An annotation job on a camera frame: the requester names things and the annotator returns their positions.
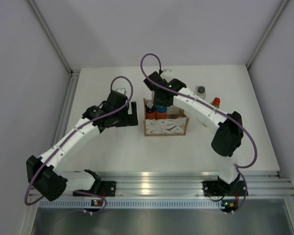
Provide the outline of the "light blue pump bottle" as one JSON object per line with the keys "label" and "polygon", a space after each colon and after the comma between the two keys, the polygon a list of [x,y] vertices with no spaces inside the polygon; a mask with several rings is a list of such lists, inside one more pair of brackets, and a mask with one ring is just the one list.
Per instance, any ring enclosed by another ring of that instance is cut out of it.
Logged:
{"label": "light blue pump bottle", "polygon": [[167,107],[166,106],[156,106],[155,112],[156,120],[167,118]]}

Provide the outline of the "dark blue pump bottle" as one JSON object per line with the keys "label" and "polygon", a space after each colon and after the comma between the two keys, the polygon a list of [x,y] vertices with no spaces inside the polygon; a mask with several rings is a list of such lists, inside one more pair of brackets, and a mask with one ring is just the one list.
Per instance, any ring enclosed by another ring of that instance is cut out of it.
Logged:
{"label": "dark blue pump bottle", "polygon": [[152,103],[152,101],[149,100],[146,103],[145,108],[146,108],[146,119],[151,119],[151,120],[156,119],[156,113],[155,113],[156,107]]}

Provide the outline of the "clear square bottle grey cap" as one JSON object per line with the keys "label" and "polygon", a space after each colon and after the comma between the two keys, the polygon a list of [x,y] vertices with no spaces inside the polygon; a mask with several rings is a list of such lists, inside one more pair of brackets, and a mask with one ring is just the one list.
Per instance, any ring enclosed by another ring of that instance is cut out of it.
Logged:
{"label": "clear square bottle grey cap", "polygon": [[206,89],[204,86],[196,86],[195,94],[201,99],[205,100],[206,98]]}

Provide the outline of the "yellow dish soap bottle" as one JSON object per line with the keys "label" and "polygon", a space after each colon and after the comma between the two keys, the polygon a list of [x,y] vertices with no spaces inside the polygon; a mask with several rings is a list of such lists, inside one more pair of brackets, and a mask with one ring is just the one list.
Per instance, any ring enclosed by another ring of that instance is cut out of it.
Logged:
{"label": "yellow dish soap bottle", "polygon": [[215,108],[220,108],[221,99],[219,97],[215,97],[214,100],[210,103]]}

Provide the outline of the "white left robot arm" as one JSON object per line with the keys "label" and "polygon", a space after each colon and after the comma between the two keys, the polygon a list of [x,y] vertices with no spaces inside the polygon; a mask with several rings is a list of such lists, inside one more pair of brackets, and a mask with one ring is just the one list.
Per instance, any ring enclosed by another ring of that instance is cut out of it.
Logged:
{"label": "white left robot arm", "polygon": [[74,128],[50,150],[39,157],[30,156],[27,159],[28,182],[49,201],[67,192],[72,192],[74,196],[97,195],[101,189],[101,178],[87,169],[65,171],[66,164],[105,129],[136,125],[136,103],[129,101],[124,88],[111,91],[100,106],[89,107]]}

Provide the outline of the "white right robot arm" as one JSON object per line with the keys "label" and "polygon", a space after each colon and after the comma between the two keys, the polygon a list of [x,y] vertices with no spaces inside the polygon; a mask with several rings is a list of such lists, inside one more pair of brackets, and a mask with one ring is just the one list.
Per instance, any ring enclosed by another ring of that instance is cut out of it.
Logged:
{"label": "white right robot arm", "polygon": [[156,106],[175,106],[195,116],[214,133],[212,149],[221,156],[218,176],[218,188],[223,194],[230,194],[236,189],[239,173],[234,164],[237,159],[234,151],[240,147],[244,136],[240,126],[241,115],[234,111],[225,116],[218,113],[219,109],[207,103],[193,93],[183,82],[174,78],[166,81],[158,72],[153,72],[144,79],[145,85],[154,92],[153,101]]}

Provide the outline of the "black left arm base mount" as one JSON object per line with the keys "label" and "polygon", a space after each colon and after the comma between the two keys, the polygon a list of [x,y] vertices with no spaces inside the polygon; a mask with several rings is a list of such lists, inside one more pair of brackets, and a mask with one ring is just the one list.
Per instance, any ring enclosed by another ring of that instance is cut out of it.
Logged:
{"label": "black left arm base mount", "polygon": [[98,195],[102,197],[115,197],[116,186],[117,183],[115,181],[101,181]]}

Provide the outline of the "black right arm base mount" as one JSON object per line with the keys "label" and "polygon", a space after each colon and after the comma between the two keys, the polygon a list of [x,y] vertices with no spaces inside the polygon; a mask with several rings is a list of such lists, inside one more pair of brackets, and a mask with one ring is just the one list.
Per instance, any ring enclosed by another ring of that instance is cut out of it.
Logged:
{"label": "black right arm base mount", "polygon": [[219,188],[217,181],[203,181],[202,188],[203,188],[203,193],[205,197],[224,196],[224,193]]}

